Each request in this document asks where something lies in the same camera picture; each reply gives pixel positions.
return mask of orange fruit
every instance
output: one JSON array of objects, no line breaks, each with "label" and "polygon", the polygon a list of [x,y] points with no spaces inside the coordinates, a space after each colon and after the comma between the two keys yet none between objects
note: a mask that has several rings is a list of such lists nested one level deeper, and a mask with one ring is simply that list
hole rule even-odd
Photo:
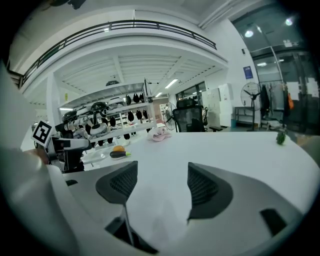
[{"label": "orange fruit", "polygon": [[113,148],[113,151],[122,151],[122,152],[124,152],[124,151],[126,151],[126,150],[125,150],[125,148],[124,148],[123,146],[115,146],[115,147]]}]

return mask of white column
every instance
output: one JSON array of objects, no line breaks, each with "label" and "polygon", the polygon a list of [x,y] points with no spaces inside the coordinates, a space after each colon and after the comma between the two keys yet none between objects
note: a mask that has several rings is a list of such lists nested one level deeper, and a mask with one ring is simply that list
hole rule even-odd
[{"label": "white column", "polygon": [[48,75],[46,86],[46,113],[49,125],[55,127],[62,123],[62,116],[59,110],[60,106],[60,80],[54,73]]}]

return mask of orange bag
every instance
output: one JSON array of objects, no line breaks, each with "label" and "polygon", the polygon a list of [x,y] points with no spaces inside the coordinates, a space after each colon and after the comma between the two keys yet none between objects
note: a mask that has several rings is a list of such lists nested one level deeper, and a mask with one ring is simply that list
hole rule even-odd
[{"label": "orange bag", "polygon": [[294,105],[294,101],[292,100],[289,92],[288,92],[288,103],[289,103],[289,108],[292,110],[295,105]]}]

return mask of pink cloth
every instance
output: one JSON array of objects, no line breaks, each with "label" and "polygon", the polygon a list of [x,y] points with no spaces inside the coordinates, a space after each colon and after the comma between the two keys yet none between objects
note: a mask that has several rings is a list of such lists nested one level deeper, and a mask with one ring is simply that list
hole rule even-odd
[{"label": "pink cloth", "polygon": [[151,129],[146,138],[150,141],[160,142],[168,137],[171,137],[170,132],[165,127],[160,127]]}]

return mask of round light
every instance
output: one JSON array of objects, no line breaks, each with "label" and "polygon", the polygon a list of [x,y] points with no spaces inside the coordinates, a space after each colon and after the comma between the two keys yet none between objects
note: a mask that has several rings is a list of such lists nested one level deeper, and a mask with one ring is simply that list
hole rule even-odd
[{"label": "round light", "polygon": [[293,22],[292,22],[292,20],[291,20],[290,18],[287,18],[287,19],[285,20],[285,24],[286,24],[287,26],[291,26],[291,25],[293,24]]},{"label": "round light", "polygon": [[245,34],[244,34],[244,36],[246,37],[246,38],[250,38],[250,37],[252,37],[254,35],[254,33],[251,31],[251,30],[247,30],[247,32],[245,32]]}]

